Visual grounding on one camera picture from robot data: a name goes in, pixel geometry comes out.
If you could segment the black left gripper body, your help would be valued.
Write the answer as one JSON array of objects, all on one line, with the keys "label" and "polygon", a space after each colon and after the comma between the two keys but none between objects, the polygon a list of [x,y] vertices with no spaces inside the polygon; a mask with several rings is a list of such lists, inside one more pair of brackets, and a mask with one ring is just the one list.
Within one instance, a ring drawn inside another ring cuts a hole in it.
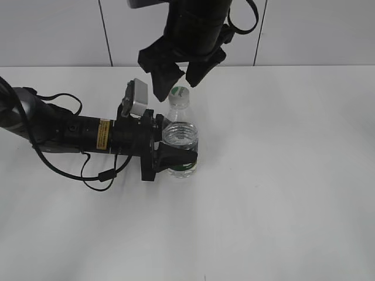
[{"label": "black left gripper body", "polygon": [[127,159],[115,172],[118,174],[126,168],[133,157],[139,157],[141,180],[154,181],[155,143],[162,139],[163,115],[155,115],[152,109],[146,109],[141,117],[122,116],[121,112],[122,109],[119,108],[111,131],[111,153],[126,155]]}]

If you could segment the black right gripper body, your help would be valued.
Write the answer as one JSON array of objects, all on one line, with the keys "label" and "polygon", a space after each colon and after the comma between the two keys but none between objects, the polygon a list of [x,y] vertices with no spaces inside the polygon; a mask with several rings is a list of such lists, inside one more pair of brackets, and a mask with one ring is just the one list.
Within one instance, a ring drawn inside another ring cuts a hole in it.
[{"label": "black right gripper body", "polygon": [[140,50],[138,64],[146,72],[158,65],[208,59],[234,37],[225,24],[232,1],[169,1],[163,35]]}]

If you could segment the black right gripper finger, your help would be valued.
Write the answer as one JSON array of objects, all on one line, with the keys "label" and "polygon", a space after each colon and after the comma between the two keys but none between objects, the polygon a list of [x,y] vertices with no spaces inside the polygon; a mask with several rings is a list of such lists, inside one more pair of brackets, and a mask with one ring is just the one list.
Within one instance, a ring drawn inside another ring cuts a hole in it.
[{"label": "black right gripper finger", "polygon": [[156,65],[151,71],[153,92],[158,101],[164,102],[173,86],[185,74],[175,63]]},{"label": "black right gripper finger", "polygon": [[226,53],[222,48],[216,50],[213,55],[206,61],[190,62],[186,71],[186,81],[191,87],[196,87],[205,76],[217,65],[223,62]]}]

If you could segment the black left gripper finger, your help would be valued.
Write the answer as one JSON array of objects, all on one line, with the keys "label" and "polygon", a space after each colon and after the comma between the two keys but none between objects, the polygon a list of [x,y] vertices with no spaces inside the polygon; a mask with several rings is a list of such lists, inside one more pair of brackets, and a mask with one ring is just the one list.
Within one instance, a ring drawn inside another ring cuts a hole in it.
[{"label": "black left gripper finger", "polygon": [[163,116],[161,114],[158,114],[158,128],[159,129],[165,129],[171,123],[172,123],[172,121],[170,121],[169,119],[167,119],[167,117],[165,117],[165,116]]},{"label": "black left gripper finger", "polygon": [[190,170],[197,163],[197,152],[180,149],[160,143],[158,146],[158,172],[167,169],[182,172]]}]

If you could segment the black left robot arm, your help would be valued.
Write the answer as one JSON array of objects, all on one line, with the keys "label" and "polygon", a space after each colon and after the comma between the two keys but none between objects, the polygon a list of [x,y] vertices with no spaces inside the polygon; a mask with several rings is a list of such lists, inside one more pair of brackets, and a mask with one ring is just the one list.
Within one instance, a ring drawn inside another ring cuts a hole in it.
[{"label": "black left robot arm", "polygon": [[[190,164],[197,152],[161,142],[163,116],[148,109],[148,86],[135,78],[128,82],[115,120],[82,116],[79,111],[52,104],[29,87],[11,87],[1,80],[1,128],[28,140],[42,162],[54,172],[78,181],[107,181],[125,169],[133,157],[141,160],[141,179],[153,181],[157,173]],[[126,155],[119,168],[98,176],[74,176],[53,166],[45,153],[103,153]]]}]

